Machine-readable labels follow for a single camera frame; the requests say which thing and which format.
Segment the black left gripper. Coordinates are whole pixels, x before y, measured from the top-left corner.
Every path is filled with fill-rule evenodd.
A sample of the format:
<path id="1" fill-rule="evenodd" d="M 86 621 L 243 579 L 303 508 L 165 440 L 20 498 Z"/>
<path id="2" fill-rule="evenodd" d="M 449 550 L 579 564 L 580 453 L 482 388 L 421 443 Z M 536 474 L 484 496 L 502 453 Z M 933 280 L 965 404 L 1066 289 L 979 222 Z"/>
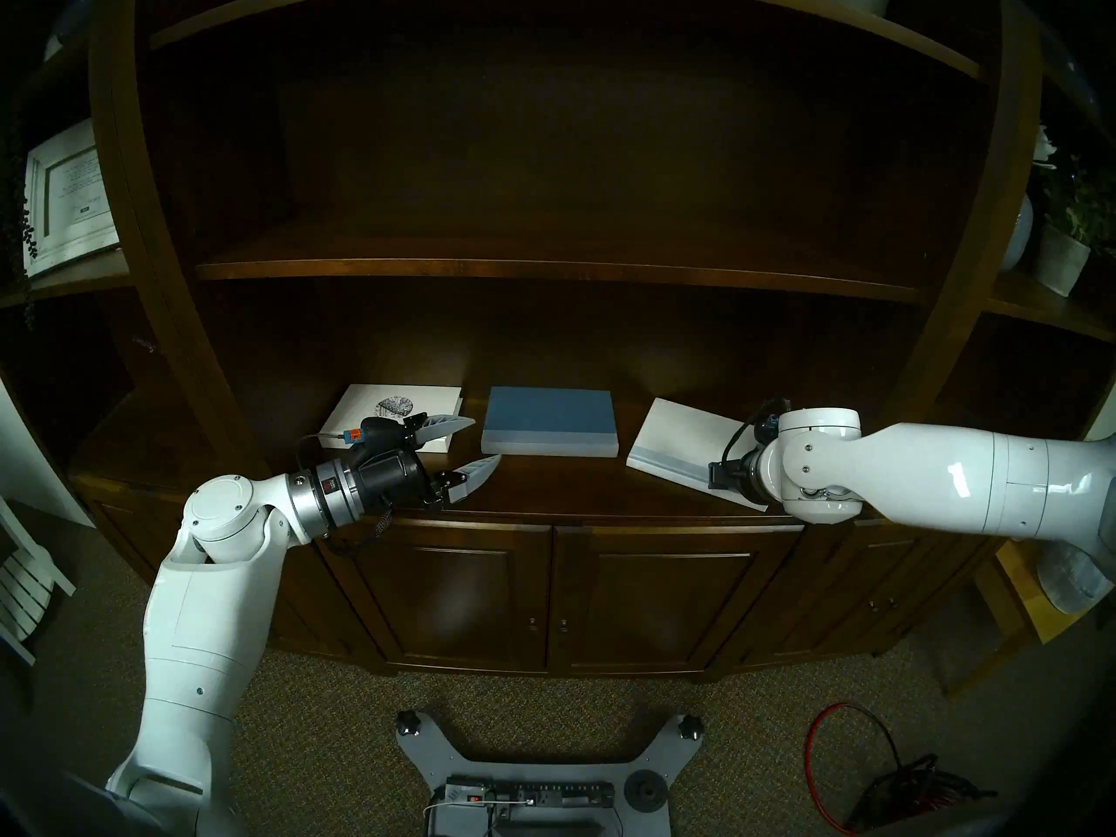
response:
<path id="1" fill-rule="evenodd" d="M 449 437 L 477 425 L 461 415 L 412 415 L 403 421 L 403 448 L 356 453 L 356 490 L 363 514 L 382 514 L 392 506 L 421 502 L 458 504 L 492 477 L 502 455 L 485 456 L 453 470 L 426 472 L 413 450 L 448 450 Z"/>

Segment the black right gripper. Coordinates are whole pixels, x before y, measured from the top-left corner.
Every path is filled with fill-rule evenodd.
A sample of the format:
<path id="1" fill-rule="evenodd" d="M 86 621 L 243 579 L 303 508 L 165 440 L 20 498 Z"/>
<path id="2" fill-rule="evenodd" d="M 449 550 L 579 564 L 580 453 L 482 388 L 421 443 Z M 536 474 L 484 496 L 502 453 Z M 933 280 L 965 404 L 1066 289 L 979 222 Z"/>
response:
<path id="1" fill-rule="evenodd" d="M 757 500 L 757 453 L 748 453 L 741 459 L 711 462 L 708 470 L 708 489 L 733 491 L 747 500 Z"/>

